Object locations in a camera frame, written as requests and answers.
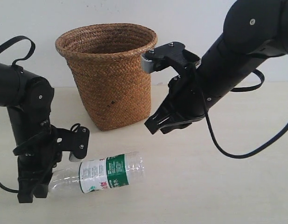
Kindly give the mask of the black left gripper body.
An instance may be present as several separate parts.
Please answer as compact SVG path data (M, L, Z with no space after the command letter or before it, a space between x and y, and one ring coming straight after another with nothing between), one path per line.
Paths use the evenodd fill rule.
M58 128L48 121L39 124L14 122L19 184L49 184L63 151L72 143L72 129Z

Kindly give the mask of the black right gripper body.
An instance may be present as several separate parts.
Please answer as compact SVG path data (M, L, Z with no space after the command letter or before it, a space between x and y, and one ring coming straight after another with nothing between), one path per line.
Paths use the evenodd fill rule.
M157 110L166 110L177 118L191 119L193 122L201 120L204 110L196 75L195 66L188 65L186 73L174 77L168 84L167 96Z

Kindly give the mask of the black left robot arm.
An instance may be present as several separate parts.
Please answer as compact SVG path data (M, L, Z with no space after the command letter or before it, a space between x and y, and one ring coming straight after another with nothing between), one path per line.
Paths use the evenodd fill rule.
M62 159L62 144L73 135L50 122L54 94L46 78L0 63L0 107L7 109L16 143L19 203L47 197L52 169Z

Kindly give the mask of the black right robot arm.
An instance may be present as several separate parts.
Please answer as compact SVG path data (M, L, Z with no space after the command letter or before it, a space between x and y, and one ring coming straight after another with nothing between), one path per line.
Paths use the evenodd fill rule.
M168 94L145 122L151 133L169 133L202 120L211 107L235 91L266 60L288 55L288 0L238 0L222 34L203 56L171 42L141 56L145 72L172 67Z

